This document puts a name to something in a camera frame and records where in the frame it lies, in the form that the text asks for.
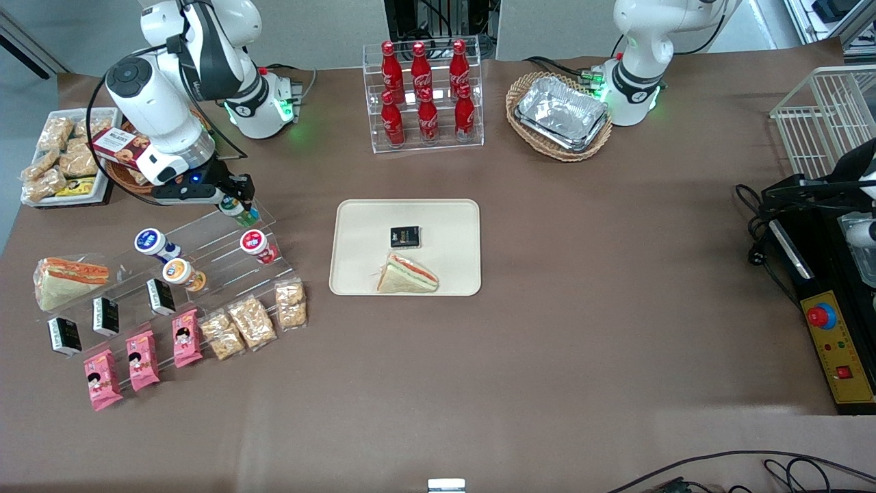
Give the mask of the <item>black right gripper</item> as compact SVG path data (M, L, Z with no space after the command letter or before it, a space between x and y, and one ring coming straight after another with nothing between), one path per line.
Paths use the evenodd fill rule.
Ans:
M226 163L207 163L154 186L151 197L160 205L216 205L217 208L235 208L237 199L245 210L250 210L255 197L253 178L233 175L233 197L227 193L229 184L231 172Z

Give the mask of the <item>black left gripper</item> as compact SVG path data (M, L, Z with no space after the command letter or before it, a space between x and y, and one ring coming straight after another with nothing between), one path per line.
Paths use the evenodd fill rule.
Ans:
M830 173L832 184L841 185L832 199L835 206L864 206L864 193L858 186L869 174L875 155L875 138L845 153ZM770 212L795 208L798 210L828 210L822 203L823 180L808 180L804 175L791 175L762 191L762 205Z

